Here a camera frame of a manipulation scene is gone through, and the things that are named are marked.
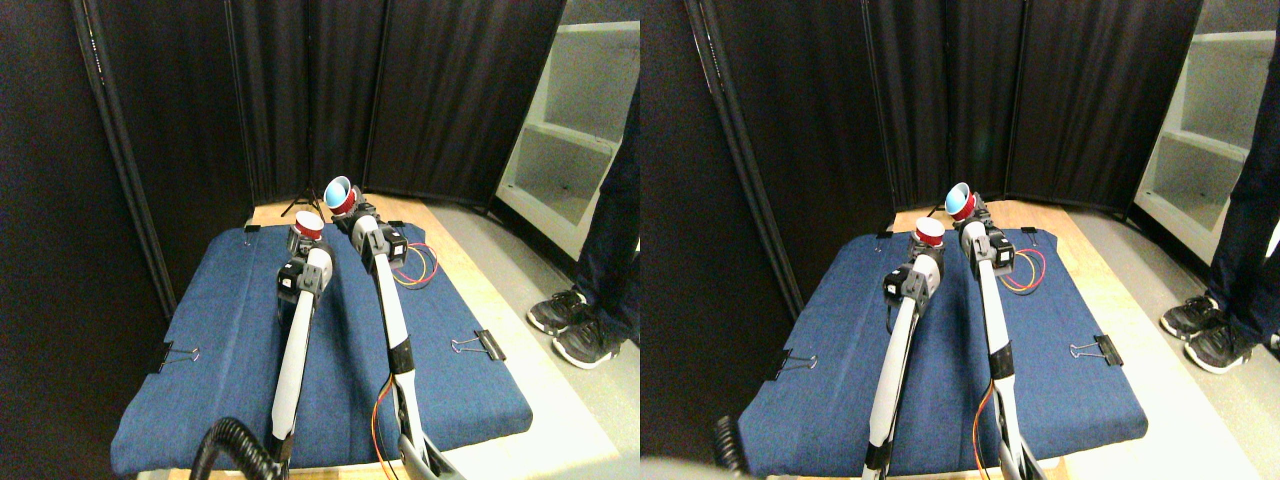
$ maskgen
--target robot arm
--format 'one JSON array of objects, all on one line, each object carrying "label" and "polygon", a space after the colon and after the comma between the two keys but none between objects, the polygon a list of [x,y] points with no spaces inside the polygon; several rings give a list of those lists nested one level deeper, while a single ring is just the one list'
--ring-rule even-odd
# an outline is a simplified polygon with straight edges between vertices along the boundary
[{"label": "robot arm", "polygon": [[399,449],[404,468],[415,480],[462,479],[457,468],[440,454],[422,431],[417,396],[413,388],[413,349],[404,312],[392,276],[392,269],[404,262],[408,242],[394,228],[381,221],[372,205],[365,201],[360,188],[346,177],[334,178],[325,188],[325,205],[333,211],[333,223],[351,238],[360,252],[365,269],[378,287],[387,332],[387,357],[394,387],[393,401],[399,421]]},{"label": "robot arm", "polygon": [[293,321],[284,343],[280,375],[275,384],[271,404],[271,436],[266,448],[287,471],[293,453],[294,419],[298,396],[302,393],[302,371],[307,361],[307,339],[311,317],[315,315],[320,294],[333,276],[333,250],[320,238],[324,220],[310,211],[300,211],[289,229],[289,251],[293,259],[276,273],[276,294],[296,303]]},{"label": "robot arm", "polygon": [[900,307],[872,403],[864,480],[883,479],[888,474],[911,337],[916,321],[929,305],[929,297],[942,282],[942,224],[925,216],[916,220],[915,225],[908,262],[884,276],[884,297],[890,305],[900,303]]},{"label": "robot arm", "polygon": [[960,230],[960,243],[969,266],[982,288],[983,320],[987,329],[987,361],[995,384],[996,417],[1000,425],[1000,467],[1005,479],[1044,479],[1044,471],[1030,453],[1018,428],[1014,402],[1014,351],[1005,324],[996,276],[1012,271],[1014,246],[991,220],[982,197],[965,183],[947,193],[947,214]]}]

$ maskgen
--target binder clip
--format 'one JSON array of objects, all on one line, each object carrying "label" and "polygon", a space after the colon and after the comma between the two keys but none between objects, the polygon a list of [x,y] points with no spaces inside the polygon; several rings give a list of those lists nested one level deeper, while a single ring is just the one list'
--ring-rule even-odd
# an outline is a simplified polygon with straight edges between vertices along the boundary
[{"label": "binder clip", "polygon": [[261,229],[262,229],[262,225],[244,225],[244,246],[246,247],[250,246],[250,243],[248,243],[248,237],[250,236],[248,234],[250,233],[255,233],[255,232],[261,230]]},{"label": "binder clip", "polygon": [[[1089,347],[1098,347],[1098,352],[1101,353],[1085,352],[1084,349]],[[1124,366],[1124,358],[1120,358],[1120,352],[1116,351],[1115,343],[1111,343],[1111,337],[1107,335],[1093,335],[1093,343],[1089,343],[1087,346],[1076,347],[1073,343],[1071,358],[1079,358],[1079,357],[1098,357],[1098,358],[1105,358],[1107,361],[1107,365],[1110,366],[1116,366],[1116,365]]]},{"label": "binder clip", "polygon": [[[787,366],[787,364],[790,364],[792,360],[804,361],[805,364]],[[782,376],[782,372],[787,370],[795,370],[795,369],[813,370],[814,367],[818,366],[818,356],[815,355],[810,357],[796,357],[791,355],[791,348],[787,348],[783,349],[782,355],[778,356],[777,365],[778,369],[773,371],[773,378],[768,379],[769,381],[777,381],[777,379]]]},{"label": "binder clip", "polygon": [[1037,230],[1036,227],[1023,227],[1023,233],[1032,238],[1032,247],[1039,247],[1039,242],[1036,241],[1036,234],[1039,233],[1039,230]]},{"label": "binder clip", "polygon": [[[489,330],[472,330],[472,332],[475,332],[476,338],[472,338],[470,340],[458,342],[458,340],[454,340],[454,339],[449,339],[449,342],[452,342],[452,344],[449,346],[449,348],[453,348],[453,353],[480,352],[480,353],[488,353],[489,355],[489,360],[493,360],[493,361],[507,361],[507,353],[502,352],[502,347],[498,347],[498,340],[495,340],[493,338],[493,334],[489,333]],[[480,347],[484,347],[484,348],[466,348],[466,347],[462,347],[462,346],[465,346],[467,343],[471,343],[471,342],[480,342]]]},{"label": "binder clip", "polygon": [[[187,353],[187,356],[182,358],[169,360],[169,352]],[[200,347],[192,349],[178,349],[173,348],[173,342],[165,342],[160,344],[160,348],[156,348],[155,369],[152,369],[151,372],[159,374],[160,371],[164,370],[164,366],[169,364],[186,362],[186,361],[195,362],[197,360],[200,360]]]}]

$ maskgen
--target denim fabric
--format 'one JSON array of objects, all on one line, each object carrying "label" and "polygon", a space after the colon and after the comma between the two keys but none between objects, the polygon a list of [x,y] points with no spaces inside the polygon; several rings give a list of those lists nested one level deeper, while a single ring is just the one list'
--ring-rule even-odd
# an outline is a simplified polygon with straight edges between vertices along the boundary
[{"label": "denim fabric", "polygon": [[1253,147],[1231,191],[1231,206],[1226,210],[1208,282],[1208,294],[1253,343],[1262,343],[1280,330],[1280,261],[1266,259],[1267,241],[1277,221],[1280,63],[1272,56]]},{"label": "denim fabric", "polygon": [[[422,241],[417,227],[406,227],[404,234]],[[191,467],[205,431],[224,416],[243,421],[260,440],[270,435],[287,334],[274,283],[289,257],[285,236],[287,227],[247,237],[228,230],[210,243],[165,335],[174,348],[200,347],[200,360],[147,375],[111,442],[116,474]],[[374,280],[347,236],[325,225],[324,238],[333,246],[335,271],[311,325],[292,462],[300,468],[376,461],[369,417],[388,375]],[[406,273],[420,271],[417,261],[412,255]],[[445,271],[425,289],[398,291],[413,346],[422,428],[436,447],[447,451],[527,430],[532,412],[506,364],[449,348],[449,339],[474,338],[472,330],[481,326]],[[283,314],[292,319],[292,308]],[[379,435],[383,456],[399,458],[393,412],[394,403],[385,399]],[[225,456],[219,467],[232,468]]]},{"label": "denim fabric", "polygon": [[[1147,417],[1123,367],[1070,355],[1070,344],[1093,343],[1103,332],[1055,253],[1057,238],[1041,230],[1039,244],[1032,247],[1020,230],[1005,232],[1018,247],[1037,248],[1048,259],[1048,275],[1034,294],[1019,297],[1000,287],[1012,340],[1018,420],[1030,451],[1052,458],[1143,436]],[[942,284],[911,343],[891,475],[975,467],[970,428],[991,378],[982,300],[956,233],[947,232],[945,242]],[[881,279],[906,259],[906,233],[864,236],[841,250],[786,344],[797,357],[817,356],[817,367],[765,381],[739,419],[753,474],[861,475],[888,347]],[[1014,276],[1030,276],[1021,260]],[[983,462],[993,466],[998,434],[992,404],[983,413],[980,436]]]},{"label": "denim fabric", "polygon": [[640,169],[631,151],[634,137],[639,134],[634,120],[628,119],[627,138],[600,184],[600,198],[577,259],[573,287],[595,308],[605,334],[639,343],[639,285],[632,265],[640,241]]}]

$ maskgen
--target person's leg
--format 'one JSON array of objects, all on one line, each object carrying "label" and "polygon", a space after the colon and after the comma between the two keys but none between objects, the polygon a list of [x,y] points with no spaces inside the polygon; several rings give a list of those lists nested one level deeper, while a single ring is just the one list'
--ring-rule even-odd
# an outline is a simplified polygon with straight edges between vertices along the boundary
[{"label": "person's leg", "polygon": [[640,172],[632,145],[639,136],[632,102],[626,133],[600,184],[600,197],[577,259],[573,288],[589,303],[584,320],[552,340],[570,364],[591,369],[613,358],[627,338],[639,338],[632,278],[640,242]]},{"label": "person's leg", "polygon": [[1212,372],[1248,360],[1251,349],[1280,329],[1280,262],[1266,257],[1280,221],[1280,59],[1272,56],[1267,84],[1222,236],[1211,264],[1208,296],[1225,325],[1187,343],[1187,355]]}]

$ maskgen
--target coiled black cable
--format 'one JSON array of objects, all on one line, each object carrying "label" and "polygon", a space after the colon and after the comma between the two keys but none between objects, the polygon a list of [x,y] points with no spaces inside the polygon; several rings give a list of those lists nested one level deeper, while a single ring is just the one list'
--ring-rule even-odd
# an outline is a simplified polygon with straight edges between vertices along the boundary
[{"label": "coiled black cable", "polygon": [[733,472],[733,476],[746,475],[746,458],[742,457],[737,422],[730,416],[716,421],[716,465]]},{"label": "coiled black cable", "polygon": [[219,452],[227,452],[236,467],[250,480],[278,480],[284,477],[280,463],[253,438],[244,424],[233,417],[223,417],[205,433],[191,465],[191,480],[209,480]]}]

